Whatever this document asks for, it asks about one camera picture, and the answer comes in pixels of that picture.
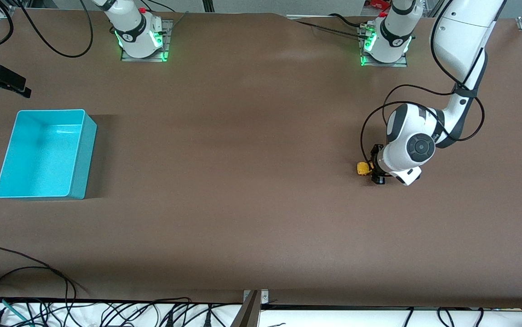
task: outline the yellow object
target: yellow object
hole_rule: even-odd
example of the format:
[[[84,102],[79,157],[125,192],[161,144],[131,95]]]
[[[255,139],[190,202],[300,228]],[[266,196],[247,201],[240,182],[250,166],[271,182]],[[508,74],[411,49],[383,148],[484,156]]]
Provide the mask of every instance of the yellow object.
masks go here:
[[[358,162],[358,175],[368,176],[370,174],[372,174],[372,168],[368,162]]]

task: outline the blue container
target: blue container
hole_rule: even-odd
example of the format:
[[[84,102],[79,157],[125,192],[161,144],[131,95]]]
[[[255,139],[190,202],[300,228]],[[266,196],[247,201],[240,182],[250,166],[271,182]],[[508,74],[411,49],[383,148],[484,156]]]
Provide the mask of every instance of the blue container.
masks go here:
[[[83,109],[19,111],[0,172],[0,198],[84,198],[96,130]]]

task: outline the tabletop surface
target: tabletop surface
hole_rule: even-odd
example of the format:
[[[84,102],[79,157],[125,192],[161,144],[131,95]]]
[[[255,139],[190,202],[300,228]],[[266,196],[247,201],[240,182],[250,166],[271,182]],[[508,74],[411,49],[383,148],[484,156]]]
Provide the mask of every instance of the tabletop surface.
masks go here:
[[[83,12],[30,12],[59,50],[85,48]],[[272,14],[188,14],[168,62],[120,62],[107,17],[91,14],[82,58],[51,52],[20,12],[0,47],[0,64],[33,90],[31,99],[0,90],[0,168],[18,110],[83,108],[98,125],[86,199],[0,199],[0,246],[47,261],[89,298],[221,302],[269,288],[299,304],[522,306],[514,21],[501,20],[487,46],[485,126],[404,187],[357,176],[359,134],[398,84],[452,88],[431,58],[431,19],[417,26],[408,68],[376,68],[360,66],[354,38]],[[310,21],[352,32],[335,18]],[[416,89],[392,99],[447,102]],[[376,115],[367,151],[384,138]],[[25,263],[0,254],[0,274]],[[62,296],[61,281],[41,278],[17,276],[6,294]]]

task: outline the black circular joint cap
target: black circular joint cap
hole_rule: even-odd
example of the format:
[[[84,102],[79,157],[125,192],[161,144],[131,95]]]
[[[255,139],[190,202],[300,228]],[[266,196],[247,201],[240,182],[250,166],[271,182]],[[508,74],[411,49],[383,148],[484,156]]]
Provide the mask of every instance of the black circular joint cap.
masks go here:
[[[406,151],[415,162],[423,162],[435,153],[435,142],[430,136],[418,133],[408,140]]]

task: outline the teal cable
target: teal cable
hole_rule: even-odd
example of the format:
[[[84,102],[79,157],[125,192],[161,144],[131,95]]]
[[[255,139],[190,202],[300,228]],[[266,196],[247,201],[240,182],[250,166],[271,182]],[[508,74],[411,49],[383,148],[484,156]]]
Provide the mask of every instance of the teal cable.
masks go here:
[[[10,304],[8,304],[8,302],[6,302],[4,299],[3,299],[3,304],[5,305],[5,307],[7,307],[8,310],[10,310],[13,314],[15,314],[18,318],[22,319],[23,322],[27,322],[28,320],[24,317],[24,315],[21,315],[20,312],[18,312],[15,308],[13,308]],[[34,324],[30,323],[29,324],[30,327],[35,327]]]

